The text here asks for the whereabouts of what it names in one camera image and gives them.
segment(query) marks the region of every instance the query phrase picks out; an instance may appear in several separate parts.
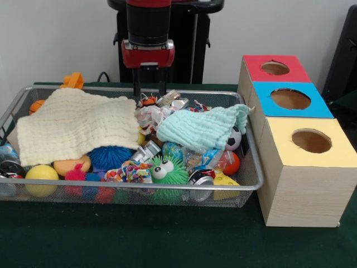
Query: orange ball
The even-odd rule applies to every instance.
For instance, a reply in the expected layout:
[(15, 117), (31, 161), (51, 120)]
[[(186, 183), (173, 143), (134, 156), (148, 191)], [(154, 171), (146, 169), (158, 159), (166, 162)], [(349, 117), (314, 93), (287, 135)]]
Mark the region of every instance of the orange ball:
[(29, 114), (35, 113), (45, 103), (44, 99), (39, 99), (31, 104)]
[(233, 154), (233, 158), (234, 158), (234, 161), (233, 161), (232, 164), (229, 161), (229, 158), (228, 158), (228, 155), (227, 155), (228, 154), (227, 151), (225, 151), (223, 153), (223, 156), (221, 157), (221, 160), (220, 160), (220, 161), (225, 161), (226, 162), (226, 167), (223, 170), (223, 174), (226, 175), (226, 176), (234, 175), (235, 173), (237, 173), (237, 171), (240, 168), (240, 160), (239, 160), (238, 155), (236, 155), (234, 152), (231, 152), (231, 153)]

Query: circular hole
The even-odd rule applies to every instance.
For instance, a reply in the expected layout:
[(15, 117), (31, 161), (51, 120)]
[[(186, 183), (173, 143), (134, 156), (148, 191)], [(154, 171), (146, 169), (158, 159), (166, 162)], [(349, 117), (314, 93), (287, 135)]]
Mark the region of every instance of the circular hole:
[(262, 65), (263, 71), (265, 71), (268, 74), (272, 75), (284, 75), (288, 74), (290, 72), (290, 69), (288, 66), (286, 66), (284, 63), (279, 63), (277, 61), (269, 61), (267, 63), (264, 63)]
[(312, 129), (297, 130), (292, 135), (292, 141), (308, 152), (321, 154), (332, 147), (331, 139), (320, 131)]
[(277, 89), (270, 96), (277, 105), (290, 110), (304, 110), (311, 104), (311, 99), (307, 95), (291, 88)]

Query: wooden box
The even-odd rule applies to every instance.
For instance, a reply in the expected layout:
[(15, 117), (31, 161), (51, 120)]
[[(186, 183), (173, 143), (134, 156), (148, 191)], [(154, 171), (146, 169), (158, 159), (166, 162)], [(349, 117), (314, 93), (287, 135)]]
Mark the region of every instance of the wooden box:
[(312, 83), (254, 82), (248, 106), (258, 148), (266, 116), (333, 118)]
[(357, 184), (357, 154), (336, 119), (267, 117), (259, 154), (267, 226), (337, 226)]
[(295, 56), (244, 55), (238, 82), (238, 93), (249, 103), (253, 82), (310, 83), (303, 66)]

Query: yellow smiley ball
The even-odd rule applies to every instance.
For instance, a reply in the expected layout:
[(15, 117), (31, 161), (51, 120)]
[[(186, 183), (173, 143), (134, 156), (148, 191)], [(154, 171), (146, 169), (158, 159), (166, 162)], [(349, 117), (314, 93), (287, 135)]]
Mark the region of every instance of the yellow smiley ball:
[[(59, 177), (55, 169), (47, 165), (39, 165), (30, 169), (25, 179), (59, 180)], [(48, 197), (57, 189), (57, 185), (26, 184), (25, 187), (34, 197)]]
[(144, 134), (141, 134), (139, 132), (139, 138), (138, 138), (138, 144), (141, 145), (145, 142), (145, 135)]

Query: light blue towel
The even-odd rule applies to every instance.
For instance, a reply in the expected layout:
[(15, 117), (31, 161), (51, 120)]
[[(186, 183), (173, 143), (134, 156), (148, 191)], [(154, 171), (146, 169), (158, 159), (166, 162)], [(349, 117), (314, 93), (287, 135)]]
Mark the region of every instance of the light blue towel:
[(223, 150), (234, 126), (245, 134), (249, 111), (243, 104), (216, 107), (204, 113), (177, 111), (161, 123), (156, 135), (161, 141), (171, 141), (196, 152)]

